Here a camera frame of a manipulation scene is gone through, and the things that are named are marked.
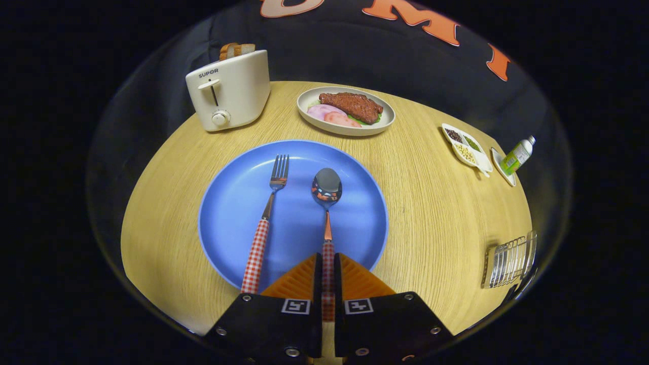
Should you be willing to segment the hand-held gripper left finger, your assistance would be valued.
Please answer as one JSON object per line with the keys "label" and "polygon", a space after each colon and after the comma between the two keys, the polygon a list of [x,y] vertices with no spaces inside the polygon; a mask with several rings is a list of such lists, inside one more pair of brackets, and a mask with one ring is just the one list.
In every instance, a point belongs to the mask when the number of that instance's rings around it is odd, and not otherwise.
{"label": "hand-held gripper left finger", "polygon": [[322,256],[292,268],[306,274],[299,299],[240,293],[204,336],[229,364],[311,364],[322,354]]}

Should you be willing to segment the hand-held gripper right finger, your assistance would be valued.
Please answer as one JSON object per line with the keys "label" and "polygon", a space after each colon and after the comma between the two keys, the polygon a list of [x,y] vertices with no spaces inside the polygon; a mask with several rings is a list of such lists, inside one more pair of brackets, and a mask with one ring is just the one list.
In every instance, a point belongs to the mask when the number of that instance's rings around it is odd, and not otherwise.
{"label": "hand-held gripper right finger", "polygon": [[340,252],[334,278],[335,355],[344,363],[422,363],[453,342],[418,293],[396,293]]}

